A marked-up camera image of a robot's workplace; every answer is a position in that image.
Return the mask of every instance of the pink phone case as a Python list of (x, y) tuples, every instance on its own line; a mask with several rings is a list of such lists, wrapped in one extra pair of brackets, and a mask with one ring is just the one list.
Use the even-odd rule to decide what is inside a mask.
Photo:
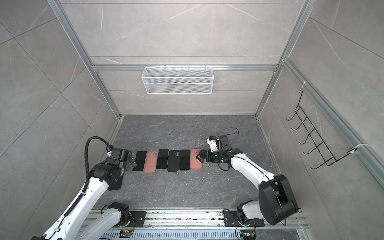
[(148, 152), (144, 163), (144, 173), (154, 173), (156, 171), (157, 152)]
[(191, 169), (192, 170), (200, 170), (203, 168), (202, 162), (196, 158), (196, 156), (199, 154), (201, 149), (191, 149)]

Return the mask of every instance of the vertical metal post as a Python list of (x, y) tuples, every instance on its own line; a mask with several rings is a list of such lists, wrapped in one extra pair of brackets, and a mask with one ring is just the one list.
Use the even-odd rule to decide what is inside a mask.
[(58, 0), (47, 0), (47, 2), (50, 5), (52, 11), (55, 13), (60, 24), (63, 26), (65, 33), (68, 35), (68, 38), (71, 40), (81, 60), (84, 62), (85, 67), (87, 68), (93, 80), (95, 81), (96, 85), (98, 86), (101, 93), (103, 94), (105, 101), (108, 103), (109, 107), (111, 108), (112, 112), (115, 114), (116, 118), (119, 118), (121, 114), (116, 104), (114, 103), (111, 95), (109, 94), (109, 91), (104, 86), (104, 83), (101, 80), (100, 76), (98, 76), (98, 74), (93, 70), (91, 59), (89, 58), (88, 53), (86, 52), (84, 46), (81, 44), (79, 40), (79, 37), (74, 31), (73, 26), (69, 21), (68, 16), (65, 14), (61, 3)]
[(292, 49), (295, 46), (295, 43), (297, 42), (297, 39), (299, 38), (300, 33), (303, 30), (303, 27), (304, 27), (305, 23), (307, 22), (307, 19), (308, 19), (309, 15), (311, 14), (312, 9), (313, 9), (316, 1), (317, 0), (306, 0), (304, 2), (303, 7), (301, 8), (301, 11), (299, 13), (299, 16), (297, 17), (296, 23), (293, 26), (291, 35), (289, 36), (288, 41), (284, 47), (284, 50), (280, 56), (279, 62), (277, 64), (278, 69), (272, 75), (271, 80), (269, 81), (268, 86), (264, 92), (264, 95), (260, 101), (260, 104), (259, 104), (259, 106), (255, 112), (256, 118), (260, 117), (260, 114), (263, 111), (264, 106), (265, 106), (269, 96), (271, 95), (272, 89), (275, 86), (277, 79), (280, 75), (281, 68), (282, 68), (282, 62), (284, 61), (284, 58), (289, 57), (289, 55), (291, 54)]

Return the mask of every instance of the black hook rack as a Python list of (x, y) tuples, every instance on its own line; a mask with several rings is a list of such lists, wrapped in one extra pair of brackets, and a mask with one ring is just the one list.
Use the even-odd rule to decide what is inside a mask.
[[(320, 153), (320, 155), (321, 155), (321, 157), (322, 157), (322, 159), (323, 159), (324, 162), (323, 162), (322, 164), (320, 164), (319, 166), (315, 167), (315, 168), (311, 167), (311, 169), (318, 169), (319, 167), (321, 167), (321, 166), (324, 165), (324, 164), (326, 164), (327, 166), (330, 166), (330, 165), (332, 165), (332, 164), (338, 162), (339, 160), (345, 158), (345, 157), (348, 156), (349, 154), (351, 154), (351, 151), (352, 151), (352, 150), (356, 150), (356, 148), (353, 148), (353, 149), (349, 150), (349, 151), (347, 152), (347, 154), (344, 155), (344, 156), (342, 156), (341, 158), (339, 158), (339, 159), (336, 159), (336, 158), (335, 158), (335, 156), (333, 155), (333, 153), (331, 152), (331, 150), (329, 149), (329, 147), (328, 147), (327, 144), (325, 143), (324, 139), (322, 138), (322, 136), (319, 134), (319, 132), (317, 131), (317, 129), (316, 129), (315, 126), (313, 125), (312, 121), (309, 119), (309, 117), (307, 116), (307, 114), (306, 114), (306, 113), (304, 112), (304, 110), (301, 108), (301, 106), (300, 106), (300, 101), (301, 101), (301, 97), (303, 96), (303, 89), (300, 89), (299, 94), (300, 94), (300, 93), (301, 93), (301, 95), (300, 95), (299, 102), (297, 103), (297, 106), (295, 107), (295, 114), (291, 117), (291, 119), (287, 119), (287, 118), (286, 118), (286, 120), (287, 120), (287, 121), (291, 121), (291, 120), (294, 118), (294, 116), (296, 115), (296, 116), (300, 119), (301, 123), (300, 123), (300, 125), (299, 125), (296, 129), (293, 129), (293, 128), (291, 128), (291, 129), (292, 129), (293, 131), (296, 131), (297, 129), (299, 129), (299, 127), (300, 127), (301, 125), (303, 125), (304, 128), (305, 128), (305, 130), (306, 130), (307, 133), (308, 133), (308, 135), (307, 135), (305, 141), (304, 141), (303, 143), (301, 143), (301, 142), (299, 142), (299, 143), (300, 143), (301, 145), (303, 145), (303, 144), (305, 144), (305, 143), (307, 142), (308, 138), (311, 138), (313, 144), (315, 145), (315, 148), (314, 148), (314, 149), (312, 149), (312, 150), (311, 150), (310, 152), (308, 152), (308, 153), (303, 152), (304, 154), (310, 154), (310, 153), (312, 153), (313, 151), (315, 151), (316, 149), (317, 149), (318, 152)], [(298, 112), (299, 110), (301, 110), (301, 111), (303, 112), (303, 114), (305, 115), (304, 120), (302, 120), (301, 117), (299, 116), (299, 114), (297, 114), (297, 112)], [(308, 131), (308, 128), (307, 128), (307, 127), (305, 126), (305, 124), (304, 124), (304, 121), (305, 121), (305, 120), (308, 120), (308, 122), (312, 125), (312, 127), (313, 127), (313, 130), (312, 130), (312, 131)], [(312, 137), (312, 135), (311, 135), (314, 131), (318, 134), (318, 136), (319, 136), (320, 139), (321, 139), (321, 142), (320, 142), (319, 144), (316, 144), (316, 143), (315, 143), (315, 141), (313, 140), (313, 137)], [(319, 149), (319, 146), (321, 146), (321, 145), (324, 145), (324, 146), (328, 149), (328, 151), (330, 152), (330, 154), (331, 154), (331, 156), (332, 156), (332, 157), (329, 158), (328, 160), (325, 160), (323, 154), (321, 153), (321, 151), (320, 151), (320, 149)]]

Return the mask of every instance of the black wire rack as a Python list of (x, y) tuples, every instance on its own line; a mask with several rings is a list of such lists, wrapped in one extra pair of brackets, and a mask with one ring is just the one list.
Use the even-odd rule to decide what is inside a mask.
[[(350, 154), (352, 153), (352, 152), (351, 152), (352, 150), (356, 150), (356, 148), (351, 149), (351, 150), (349, 150), (349, 151), (347, 152), (347, 154), (345, 154), (345, 155), (342, 156), (341, 158), (337, 159), (337, 158), (333, 155), (333, 153), (331, 152), (331, 150), (329, 149), (329, 147), (328, 147), (327, 144), (325, 143), (324, 139), (322, 138), (322, 136), (319, 134), (319, 132), (318, 132), (317, 129), (315, 128), (315, 126), (313, 125), (312, 121), (309, 119), (309, 117), (307, 116), (307, 114), (304, 112), (304, 110), (303, 110), (303, 109), (301, 108), (301, 106), (300, 106), (301, 97), (303, 96), (303, 89), (300, 89), (299, 94), (301, 94), (301, 95), (300, 95), (299, 102), (297, 103), (297, 106), (296, 106), (296, 108), (295, 108), (295, 114), (291, 117), (291, 119), (287, 119), (287, 121), (291, 121), (295, 116), (297, 116), (297, 117), (300, 119), (301, 124), (300, 124), (296, 129), (293, 129), (293, 128), (291, 128), (291, 129), (292, 129), (293, 131), (296, 131), (297, 129), (299, 129), (300, 126), (303, 125), (304, 128), (305, 128), (305, 130), (306, 130), (307, 133), (308, 133), (308, 135), (307, 135), (305, 141), (304, 141), (303, 143), (301, 143), (301, 142), (299, 142), (299, 143), (300, 143), (301, 145), (304, 145), (304, 144), (307, 142), (308, 138), (310, 138), (310, 139), (312, 140), (313, 144), (315, 145), (314, 149), (312, 149), (310, 152), (307, 152), (307, 153), (303, 152), (304, 154), (310, 154), (310, 153), (312, 153), (312, 152), (315, 151), (315, 150), (317, 150), (317, 151), (320, 153), (321, 158), (323, 159), (324, 162), (323, 162), (322, 164), (320, 164), (319, 166), (317, 166), (317, 167), (314, 167), (314, 168), (311, 167), (312, 169), (317, 169), (317, 168), (321, 167), (321, 166), (324, 165), (324, 164), (326, 164), (327, 166), (330, 166), (330, 165), (332, 165), (332, 164), (338, 162), (339, 160), (345, 158), (346, 156), (350, 155)], [(301, 110), (301, 112), (304, 114), (304, 116), (305, 116), (304, 119), (302, 119), (303, 116), (302, 116), (302, 117), (299, 116), (299, 114), (298, 114), (298, 111), (299, 111), (299, 110)], [(309, 130), (308, 130), (308, 127), (305, 126), (304, 122), (305, 122), (306, 120), (312, 125), (313, 130), (309, 131)], [(317, 133), (317, 135), (318, 135), (318, 136), (320, 137), (320, 139), (321, 139), (321, 141), (320, 141), (319, 144), (316, 144), (316, 142), (315, 142), (314, 139), (313, 139), (312, 134), (314, 134), (314, 133)], [(328, 160), (325, 160), (324, 155), (321, 153), (321, 151), (320, 151), (320, 149), (319, 149), (319, 147), (322, 146), (322, 145), (324, 145), (324, 146), (327, 148), (327, 150), (329, 151), (329, 153), (330, 153), (330, 156), (331, 156), (331, 157), (330, 157)]]

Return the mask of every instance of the wire basket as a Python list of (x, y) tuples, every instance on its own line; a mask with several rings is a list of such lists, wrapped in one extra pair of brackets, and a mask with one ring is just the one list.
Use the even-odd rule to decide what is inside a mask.
[(205, 66), (145, 67), (141, 79), (148, 94), (212, 93), (214, 72)]

